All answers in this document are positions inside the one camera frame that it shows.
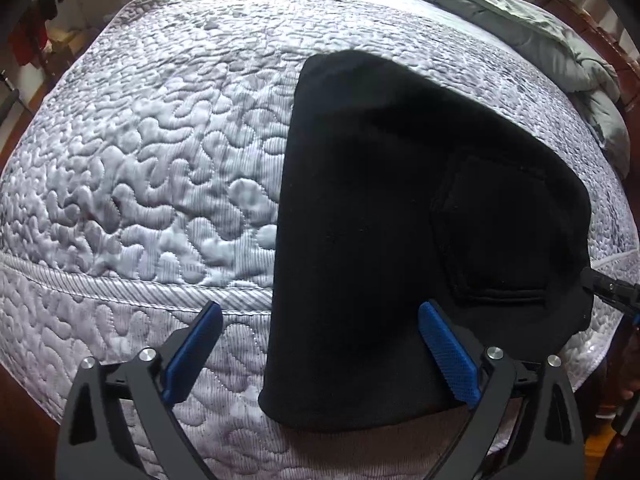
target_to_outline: striped trim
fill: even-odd
[[[20,274],[42,287],[92,300],[194,312],[213,300],[225,314],[271,313],[270,288],[215,288],[69,274],[5,253],[0,253],[0,269]]]

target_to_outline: person's hand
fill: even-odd
[[[623,355],[620,369],[620,388],[622,398],[629,400],[640,390],[640,332],[634,330]]]

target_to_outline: wooden furniture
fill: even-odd
[[[536,0],[537,6],[577,32],[615,70],[620,80],[618,109],[631,139],[631,167],[623,185],[631,211],[640,221],[640,66],[584,10],[570,0]]]

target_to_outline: blue gripper pad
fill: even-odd
[[[169,406],[187,400],[222,333],[222,309],[213,302],[206,309],[202,316],[198,316],[196,324],[189,328],[189,335],[166,367],[162,400]]]
[[[453,396],[474,408],[481,396],[478,368],[428,301],[418,309],[418,328]]]

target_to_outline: crumpled comforter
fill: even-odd
[[[578,34],[523,0],[426,0],[503,40],[569,95],[617,172],[629,171],[628,132],[615,102],[618,77]]]

